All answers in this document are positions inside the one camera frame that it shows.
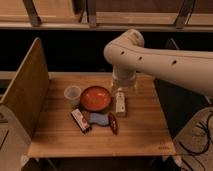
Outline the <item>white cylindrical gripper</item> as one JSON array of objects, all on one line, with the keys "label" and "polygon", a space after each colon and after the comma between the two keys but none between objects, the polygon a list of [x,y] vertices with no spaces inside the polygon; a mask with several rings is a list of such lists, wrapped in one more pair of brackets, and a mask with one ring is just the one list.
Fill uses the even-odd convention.
[{"label": "white cylindrical gripper", "polygon": [[136,72],[129,69],[114,68],[112,72],[111,90],[117,91],[119,88],[134,88],[136,84]]}]

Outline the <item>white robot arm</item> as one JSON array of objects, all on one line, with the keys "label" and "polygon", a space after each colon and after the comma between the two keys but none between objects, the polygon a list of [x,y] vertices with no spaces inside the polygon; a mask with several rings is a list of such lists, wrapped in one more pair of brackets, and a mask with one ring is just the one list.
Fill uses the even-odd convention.
[{"label": "white robot arm", "polygon": [[109,42],[103,53],[113,65],[113,82],[119,86],[133,85],[139,71],[213,96],[213,52],[145,48],[142,34],[129,29]]}]

